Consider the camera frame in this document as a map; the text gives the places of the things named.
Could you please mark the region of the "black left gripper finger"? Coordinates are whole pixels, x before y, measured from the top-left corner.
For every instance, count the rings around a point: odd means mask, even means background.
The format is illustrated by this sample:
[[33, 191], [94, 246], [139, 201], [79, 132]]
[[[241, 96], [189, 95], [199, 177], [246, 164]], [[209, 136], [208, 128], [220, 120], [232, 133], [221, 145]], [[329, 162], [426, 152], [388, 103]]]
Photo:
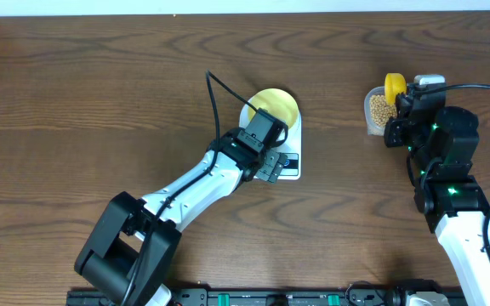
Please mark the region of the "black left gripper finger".
[[276, 152], [274, 150], [269, 150], [266, 152], [265, 162], [263, 166], [259, 169], [259, 171], [256, 173], [255, 178], [263, 181], [268, 181], [268, 160], [270, 159], [270, 156], [273, 153], [279, 153], [279, 152]]
[[273, 153], [270, 156], [268, 160], [268, 181], [270, 183], [274, 184], [278, 180], [287, 159], [287, 155], [284, 153]]

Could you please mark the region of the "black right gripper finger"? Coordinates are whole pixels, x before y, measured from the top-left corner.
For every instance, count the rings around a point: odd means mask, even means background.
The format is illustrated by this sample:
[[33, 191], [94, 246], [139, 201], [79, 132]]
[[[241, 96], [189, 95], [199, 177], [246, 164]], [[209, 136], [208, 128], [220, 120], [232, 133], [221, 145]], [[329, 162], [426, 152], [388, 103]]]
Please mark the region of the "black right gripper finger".
[[407, 93], [398, 93], [395, 97], [397, 119], [407, 119], [413, 110], [414, 96]]
[[409, 140], [409, 123], [407, 118], [393, 118], [385, 124], [384, 142], [388, 148], [408, 147]]

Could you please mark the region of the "yellow measuring scoop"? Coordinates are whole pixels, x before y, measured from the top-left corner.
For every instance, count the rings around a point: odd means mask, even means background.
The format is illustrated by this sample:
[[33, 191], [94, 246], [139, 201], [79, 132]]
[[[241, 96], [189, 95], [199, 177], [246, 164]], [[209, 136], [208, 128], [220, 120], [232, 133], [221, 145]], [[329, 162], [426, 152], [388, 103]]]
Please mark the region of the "yellow measuring scoop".
[[407, 92], [407, 83], [400, 73], [388, 73], [385, 76], [385, 100], [388, 105], [394, 105], [396, 96]]

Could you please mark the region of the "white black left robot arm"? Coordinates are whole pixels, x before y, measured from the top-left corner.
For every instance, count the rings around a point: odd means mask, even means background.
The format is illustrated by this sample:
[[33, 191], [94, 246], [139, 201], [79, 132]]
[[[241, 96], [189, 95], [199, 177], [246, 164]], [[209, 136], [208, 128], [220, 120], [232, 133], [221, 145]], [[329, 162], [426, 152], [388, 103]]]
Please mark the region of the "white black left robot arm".
[[163, 284], [184, 229], [242, 183], [274, 183], [286, 156], [281, 128], [233, 128], [215, 139], [190, 171], [134, 198], [113, 197], [94, 226], [74, 270], [117, 305], [166, 305]]

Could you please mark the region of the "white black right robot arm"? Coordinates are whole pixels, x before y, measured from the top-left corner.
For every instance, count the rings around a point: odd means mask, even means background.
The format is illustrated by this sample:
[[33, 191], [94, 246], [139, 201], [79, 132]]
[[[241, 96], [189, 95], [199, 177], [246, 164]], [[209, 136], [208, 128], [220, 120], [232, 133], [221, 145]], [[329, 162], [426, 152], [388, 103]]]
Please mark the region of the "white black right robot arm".
[[490, 202], [470, 175], [479, 144], [477, 115], [448, 106], [444, 83], [385, 86], [397, 115], [385, 125], [388, 147], [406, 146], [414, 200], [448, 255], [469, 305], [490, 305]]

